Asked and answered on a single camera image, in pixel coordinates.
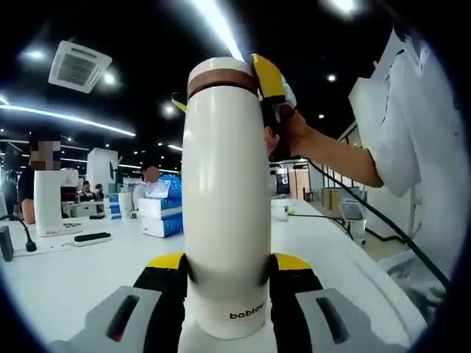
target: ceiling air conditioner vent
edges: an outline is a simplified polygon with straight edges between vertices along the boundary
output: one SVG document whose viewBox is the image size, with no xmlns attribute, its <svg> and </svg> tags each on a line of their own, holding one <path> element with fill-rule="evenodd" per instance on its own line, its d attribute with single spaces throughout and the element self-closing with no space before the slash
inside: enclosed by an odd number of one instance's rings
<svg viewBox="0 0 471 353">
<path fill-rule="evenodd" d="M 110 64 L 107 55 L 63 40 L 52 62 L 49 83 L 90 93 Z"/>
</svg>

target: white shirt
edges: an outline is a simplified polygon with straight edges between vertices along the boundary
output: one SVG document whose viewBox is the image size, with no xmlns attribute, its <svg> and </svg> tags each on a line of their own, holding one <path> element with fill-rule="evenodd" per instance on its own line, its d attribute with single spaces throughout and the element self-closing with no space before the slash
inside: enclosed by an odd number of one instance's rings
<svg viewBox="0 0 471 353">
<path fill-rule="evenodd" d="M 139 199 L 146 198 L 146 184 L 141 182 L 136 185 L 134 191 L 132 192 L 132 204 L 134 205 L 134 210 L 139 208 Z"/>
<path fill-rule="evenodd" d="M 411 40 L 396 56 L 389 77 L 380 143 L 371 149 L 381 179 L 396 196 L 422 183 L 422 227 L 414 242 L 451 278 L 467 230 L 470 167 L 465 129 L 453 90 L 425 43 Z M 409 285 L 418 291 L 439 286 L 414 259 Z"/>
</svg>

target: person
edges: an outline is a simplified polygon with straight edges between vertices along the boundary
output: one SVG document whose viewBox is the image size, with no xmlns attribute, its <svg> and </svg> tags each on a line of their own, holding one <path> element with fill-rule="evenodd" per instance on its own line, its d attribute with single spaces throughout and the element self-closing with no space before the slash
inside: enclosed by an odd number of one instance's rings
<svg viewBox="0 0 471 353">
<path fill-rule="evenodd" d="M 103 201 L 105 198 L 105 195 L 103 194 L 103 185 L 102 184 L 96 184 L 95 185 L 95 196 L 98 201 Z"/>
<path fill-rule="evenodd" d="M 132 192 L 132 204 L 134 209 L 139 208 L 139 199 L 146 198 L 146 186 L 157 182 L 160 177 L 160 170 L 156 163 L 145 162 L 141 167 L 141 182 L 136 185 Z"/>
<path fill-rule="evenodd" d="M 450 279 L 467 229 L 470 167 L 464 127 L 453 89 L 428 44 L 413 30 L 402 36 L 389 71 L 389 93 L 378 141 L 359 148 L 310 128 L 295 111 L 284 132 L 292 156 L 304 156 L 372 187 L 385 185 L 394 195 L 422 183 L 422 227 L 418 247 Z M 295 101 L 289 88 L 288 100 Z M 265 128 L 271 154 L 279 137 Z M 397 283 L 426 320 L 445 289 L 415 257 L 404 264 Z"/>
<path fill-rule="evenodd" d="M 79 200 L 81 202 L 96 200 L 96 195 L 91 192 L 90 182 L 88 180 L 85 180 L 83 182 L 83 189 L 82 189 L 82 191 L 80 191 Z"/>
<path fill-rule="evenodd" d="M 1 191 L 5 198 L 5 205 L 7 206 L 7 212 L 12 215 L 18 206 L 18 194 L 16 190 L 16 172 L 9 171 L 7 178 L 1 185 Z"/>
<path fill-rule="evenodd" d="M 60 169 L 60 134 L 56 132 L 32 132 L 29 136 L 30 158 L 18 180 L 18 203 L 26 223 L 36 222 L 34 188 L 35 171 Z"/>
</svg>

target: person in white shirt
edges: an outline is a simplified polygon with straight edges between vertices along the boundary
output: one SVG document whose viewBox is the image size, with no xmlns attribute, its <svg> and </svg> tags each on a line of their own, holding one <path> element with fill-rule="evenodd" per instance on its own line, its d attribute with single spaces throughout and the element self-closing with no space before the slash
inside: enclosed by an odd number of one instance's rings
<svg viewBox="0 0 471 353">
<path fill-rule="evenodd" d="M 144 163 L 141 167 L 141 182 L 136 185 L 132 192 L 132 204 L 134 210 L 139 208 L 139 199 L 146 198 L 146 189 L 148 184 L 157 182 L 160 177 L 160 170 L 156 164 Z"/>
<path fill-rule="evenodd" d="M 291 88 L 287 98 L 295 101 Z M 310 128 L 296 112 L 286 127 L 291 155 L 308 157 L 362 184 L 385 185 L 402 196 L 422 184 L 422 227 L 418 247 L 450 279 L 467 230 L 470 167 L 465 129 L 453 89 L 439 63 L 419 35 L 403 37 L 403 51 L 390 68 L 389 94 L 379 143 L 362 149 L 341 143 Z M 270 128 L 269 153 L 279 140 Z M 445 289 L 414 258 L 396 278 L 429 320 Z"/>
</svg>

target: white thermos bottle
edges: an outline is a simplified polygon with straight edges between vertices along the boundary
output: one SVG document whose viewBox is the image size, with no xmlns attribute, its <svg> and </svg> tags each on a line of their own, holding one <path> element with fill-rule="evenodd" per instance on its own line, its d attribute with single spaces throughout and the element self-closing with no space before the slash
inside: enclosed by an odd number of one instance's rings
<svg viewBox="0 0 471 353">
<path fill-rule="evenodd" d="M 188 79 L 183 134 L 188 300 L 208 334 L 257 332 L 267 318 L 270 193 L 263 119 L 250 67 L 230 57 L 200 63 Z"/>
</svg>

